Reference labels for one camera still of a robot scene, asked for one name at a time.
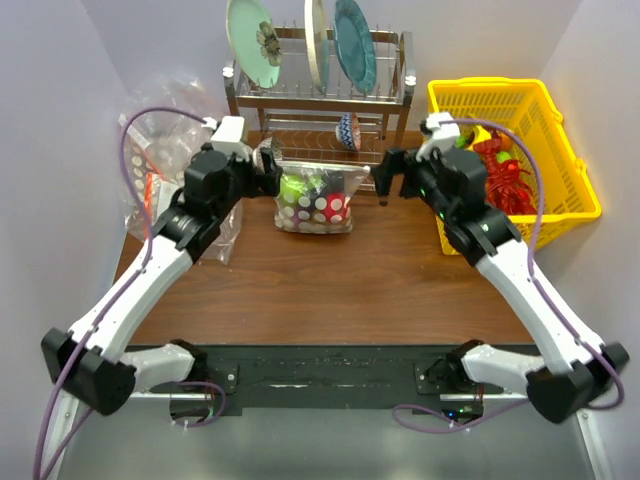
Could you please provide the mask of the red toy apple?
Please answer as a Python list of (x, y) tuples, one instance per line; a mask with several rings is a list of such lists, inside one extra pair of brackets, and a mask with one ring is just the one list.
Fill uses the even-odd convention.
[(321, 210), (327, 222), (340, 224), (347, 220), (347, 197), (344, 193), (332, 193), (325, 197), (326, 205)]

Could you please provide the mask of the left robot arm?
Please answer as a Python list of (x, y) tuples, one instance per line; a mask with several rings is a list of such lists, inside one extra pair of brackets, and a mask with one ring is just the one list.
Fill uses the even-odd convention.
[(89, 408), (108, 416), (132, 393), (174, 382), (196, 392), (208, 377), (207, 356), (173, 340), (159, 348), (127, 353), (142, 320), (167, 289), (188, 271), (220, 234), (220, 226), (243, 198), (275, 197), (282, 169), (272, 151), (241, 158), (202, 149), (184, 173), (184, 186), (159, 216), (143, 251), (84, 317), (41, 341), (55, 384)]

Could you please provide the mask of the dark toy plum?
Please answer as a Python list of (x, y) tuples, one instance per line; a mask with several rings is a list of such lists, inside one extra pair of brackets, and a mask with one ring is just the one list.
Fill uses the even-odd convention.
[(342, 194), (345, 191), (345, 176), (343, 171), (326, 171), (321, 175), (322, 196)]

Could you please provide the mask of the clear zip top bag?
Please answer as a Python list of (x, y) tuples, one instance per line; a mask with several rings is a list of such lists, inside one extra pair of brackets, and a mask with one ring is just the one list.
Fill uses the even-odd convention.
[(345, 176), (345, 191), (347, 197), (347, 220), (340, 224), (326, 221), (321, 210), (326, 205), (326, 196), (319, 192), (311, 200), (309, 207), (285, 204), (279, 195), (275, 198), (276, 211), (274, 214), (275, 227), (281, 231), (301, 234), (337, 235), (347, 234), (353, 229), (351, 203), (361, 184), (370, 174), (369, 166), (356, 166), (335, 163), (313, 163), (301, 161), (283, 161), (280, 163), (284, 174), (318, 175), (321, 177), (326, 171), (343, 171)]

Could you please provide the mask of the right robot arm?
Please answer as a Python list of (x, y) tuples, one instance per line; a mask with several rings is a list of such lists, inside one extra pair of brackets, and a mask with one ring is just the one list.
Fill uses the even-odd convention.
[(621, 385), (628, 352), (582, 323), (531, 260), (513, 222), (487, 201), (488, 172), (477, 154), (392, 148), (371, 173), (382, 203), (393, 178), (402, 176), (401, 197), (418, 198), (434, 211), (449, 243), (502, 295), (539, 351), (523, 355), (468, 341), (445, 357), (452, 390), (501, 387), (526, 396), (543, 418), (559, 424)]

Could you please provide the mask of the green toy apple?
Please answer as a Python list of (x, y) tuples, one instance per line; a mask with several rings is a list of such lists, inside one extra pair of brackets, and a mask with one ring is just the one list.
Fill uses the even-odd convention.
[(318, 175), (284, 174), (281, 177), (279, 198), (285, 204), (306, 208), (323, 188), (324, 182)]

